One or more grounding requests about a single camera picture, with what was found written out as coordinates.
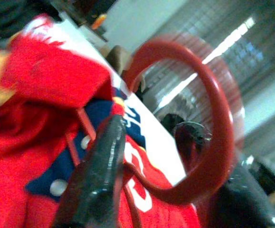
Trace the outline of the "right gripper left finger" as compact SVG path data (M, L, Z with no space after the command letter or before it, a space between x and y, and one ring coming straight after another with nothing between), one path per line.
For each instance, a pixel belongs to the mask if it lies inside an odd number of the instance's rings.
M126 130L121 115L106 118L85 158L75 168L53 228L116 228L123 187Z

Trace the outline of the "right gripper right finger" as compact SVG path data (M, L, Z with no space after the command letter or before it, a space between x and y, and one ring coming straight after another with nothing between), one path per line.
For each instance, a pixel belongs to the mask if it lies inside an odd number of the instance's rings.
M199 123L181 122L174 127L174 138L184 170L190 174L211 133ZM195 207L202 228L275 228L275 206L241 164L214 195L195 202Z

